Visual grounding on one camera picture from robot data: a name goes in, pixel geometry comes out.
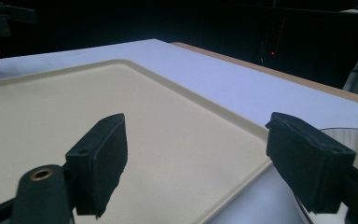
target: dark wall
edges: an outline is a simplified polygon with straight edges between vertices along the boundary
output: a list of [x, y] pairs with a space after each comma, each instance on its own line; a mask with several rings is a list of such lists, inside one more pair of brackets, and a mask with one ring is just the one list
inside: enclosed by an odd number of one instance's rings
[[286, 0], [7, 3], [34, 8], [39, 23], [12, 21], [12, 36], [0, 37], [1, 58], [156, 38], [184, 42], [337, 88], [342, 88], [358, 59], [358, 16], [334, 12], [346, 0], [326, 1], [324, 7], [331, 11], [307, 5], [321, 1]]

